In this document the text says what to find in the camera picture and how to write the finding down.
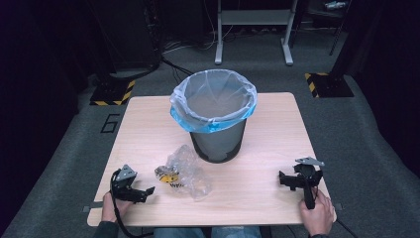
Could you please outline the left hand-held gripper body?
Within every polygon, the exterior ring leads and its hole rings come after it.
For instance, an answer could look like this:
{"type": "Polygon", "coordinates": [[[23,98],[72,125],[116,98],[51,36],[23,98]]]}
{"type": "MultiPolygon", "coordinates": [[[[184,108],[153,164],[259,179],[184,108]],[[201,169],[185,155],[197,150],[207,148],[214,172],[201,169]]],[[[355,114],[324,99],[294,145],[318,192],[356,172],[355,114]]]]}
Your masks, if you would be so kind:
{"type": "Polygon", "coordinates": [[[114,172],[110,181],[110,192],[114,198],[124,201],[136,201],[136,193],[132,189],[132,183],[137,173],[128,165],[123,165],[114,172]]]}

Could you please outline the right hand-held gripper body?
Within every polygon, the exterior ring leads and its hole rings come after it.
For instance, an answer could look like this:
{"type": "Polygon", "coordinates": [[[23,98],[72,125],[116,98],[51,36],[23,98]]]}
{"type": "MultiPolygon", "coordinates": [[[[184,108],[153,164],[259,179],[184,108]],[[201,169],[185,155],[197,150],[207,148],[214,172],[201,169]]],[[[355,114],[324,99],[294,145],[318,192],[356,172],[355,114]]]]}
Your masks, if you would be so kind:
{"type": "Polygon", "coordinates": [[[304,189],[306,207],[308,209],[314,209],[315,197],[312,193],[312,188],[318,186],[323,176],[323,172],[321,170],[316,171],[315,167],[324,167],[325,163],[311,157],[296,159],[295,162],[297,165],[293,168],[298,173],[298,177],[303,181],[301,187],[304,189]]]}

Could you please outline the person's left hand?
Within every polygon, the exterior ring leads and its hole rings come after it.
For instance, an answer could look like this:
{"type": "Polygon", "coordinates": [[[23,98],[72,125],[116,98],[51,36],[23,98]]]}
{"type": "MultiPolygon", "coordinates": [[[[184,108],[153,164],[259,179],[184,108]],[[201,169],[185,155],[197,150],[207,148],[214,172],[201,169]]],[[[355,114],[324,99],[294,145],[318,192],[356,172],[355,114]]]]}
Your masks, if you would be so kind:
{"type": "Polygon", "coordinates": [[[120,199],[113,199],[110,192],[103,195],[103,207],[101,220],[107,222],[116,222],[117,216],[115,209],[119,210],[120,216],[123,217],[128,209],[133,205],[131,201],[124,201],[120,199]]]}

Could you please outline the person's right hand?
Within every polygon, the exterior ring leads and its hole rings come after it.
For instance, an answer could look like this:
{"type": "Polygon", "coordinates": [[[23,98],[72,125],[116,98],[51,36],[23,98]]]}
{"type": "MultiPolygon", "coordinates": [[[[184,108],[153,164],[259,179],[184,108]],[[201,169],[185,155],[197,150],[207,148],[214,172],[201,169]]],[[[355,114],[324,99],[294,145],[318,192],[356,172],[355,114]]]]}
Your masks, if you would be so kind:
{"type": "Polygon", "coordinates": [[[299,202],[300,216],[309,235],[330,234],[335,219],[335,207],[329,197],[317,188],[312,189],[315,208],[308,209],[305,201],[299,202]]]}

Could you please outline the clear crumpled plastic bag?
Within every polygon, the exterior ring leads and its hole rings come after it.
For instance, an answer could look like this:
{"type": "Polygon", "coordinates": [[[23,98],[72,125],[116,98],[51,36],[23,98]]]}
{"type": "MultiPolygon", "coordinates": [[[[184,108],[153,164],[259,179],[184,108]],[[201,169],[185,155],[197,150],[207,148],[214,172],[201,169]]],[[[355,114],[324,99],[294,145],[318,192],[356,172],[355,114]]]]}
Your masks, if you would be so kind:
{"type": "Polygon", "coordinates": [[[167,157],[166,164],[155,169],[156,178],[178,194],[194,200],[203,199],[212,191],[212,182],[198,163],[198,155],[182,145],[167,157]]]}

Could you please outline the person's legs in jeans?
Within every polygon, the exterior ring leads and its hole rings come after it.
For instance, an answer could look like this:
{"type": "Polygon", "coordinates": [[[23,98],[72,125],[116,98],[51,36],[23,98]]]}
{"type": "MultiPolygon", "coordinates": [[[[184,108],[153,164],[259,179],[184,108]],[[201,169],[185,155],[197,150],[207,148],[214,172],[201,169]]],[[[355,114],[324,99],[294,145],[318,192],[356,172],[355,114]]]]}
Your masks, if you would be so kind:
{"type": "Polygon", "coordinates": [[[154,238],[263,238],[258,226],[163,227],[154,230],[154,238]]]}

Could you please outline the grey trash bin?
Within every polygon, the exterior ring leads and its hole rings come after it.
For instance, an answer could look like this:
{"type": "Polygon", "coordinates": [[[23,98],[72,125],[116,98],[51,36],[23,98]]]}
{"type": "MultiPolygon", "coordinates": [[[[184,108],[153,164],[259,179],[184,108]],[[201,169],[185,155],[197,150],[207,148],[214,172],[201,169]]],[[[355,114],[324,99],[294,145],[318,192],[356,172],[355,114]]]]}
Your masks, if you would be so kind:
{"type": "Polygon", "coordinates": [[[234,159],[242,146],[247,120],[214,133],[190,133],[198,156],[213,164],[226,163],[234,159]]]}

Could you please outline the clear blue bin liner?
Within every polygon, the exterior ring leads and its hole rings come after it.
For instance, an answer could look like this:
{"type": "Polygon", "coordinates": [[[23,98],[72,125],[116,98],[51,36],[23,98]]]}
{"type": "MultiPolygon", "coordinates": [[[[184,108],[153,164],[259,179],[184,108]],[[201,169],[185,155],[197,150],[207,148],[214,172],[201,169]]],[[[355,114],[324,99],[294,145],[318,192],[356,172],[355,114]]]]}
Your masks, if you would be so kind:
{"type": "Polygon", "coordinates": [[[207,69],[185,78],[169,99],[170,115],[187,132],[215,133],[249,118],[256,109],[256,87],[239,73],[207,69]]]}

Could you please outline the black stand pole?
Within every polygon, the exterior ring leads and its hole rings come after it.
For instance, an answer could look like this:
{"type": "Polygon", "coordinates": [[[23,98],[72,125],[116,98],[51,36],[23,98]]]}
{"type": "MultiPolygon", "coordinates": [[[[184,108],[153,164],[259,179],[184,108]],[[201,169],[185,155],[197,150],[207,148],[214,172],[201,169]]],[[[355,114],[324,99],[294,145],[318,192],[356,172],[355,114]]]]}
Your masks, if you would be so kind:
{"type": "Polygon", "coordinates": [[[160,65],[161,27],[156,0],[114,0],[114,66],[143,77],[160,65]]]}

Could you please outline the black yellow striped base plate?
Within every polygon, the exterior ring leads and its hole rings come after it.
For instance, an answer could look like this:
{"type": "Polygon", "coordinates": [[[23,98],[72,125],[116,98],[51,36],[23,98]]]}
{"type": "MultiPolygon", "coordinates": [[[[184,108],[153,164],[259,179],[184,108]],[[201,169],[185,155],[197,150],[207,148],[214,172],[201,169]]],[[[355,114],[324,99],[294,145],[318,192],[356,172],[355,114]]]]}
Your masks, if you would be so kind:
{"type": "Polygon", "coordinates": [[[346,81],[328,73],[305,73],[305,79],[314,98],[353,97],[346,81]]]}
{"type": "Polygon", "coordinates": [[[129,100],[134,86],[134,80],[97,82],[96,88],[90,97],[90,105],[124,105],[129,100]]]}

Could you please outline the white desk frame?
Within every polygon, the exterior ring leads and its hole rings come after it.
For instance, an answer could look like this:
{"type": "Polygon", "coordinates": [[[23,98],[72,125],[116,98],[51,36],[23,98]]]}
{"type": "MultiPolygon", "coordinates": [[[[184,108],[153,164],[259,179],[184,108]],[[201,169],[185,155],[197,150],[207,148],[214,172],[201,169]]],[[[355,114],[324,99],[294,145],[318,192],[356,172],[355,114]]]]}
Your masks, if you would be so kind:
{"type": "Polygon", "coordinates": [[[286,32],[280,39],[285,64],[292,66],[293,58],[290,51],[289,39],[299,0],[292,0],[289,9],[285,10],[223,10],[222,0],[218,0],[217,9],[217,48],[214,62],[222,63],[223,57],[223,33],[224,26],[285,26],[286,32]]]}

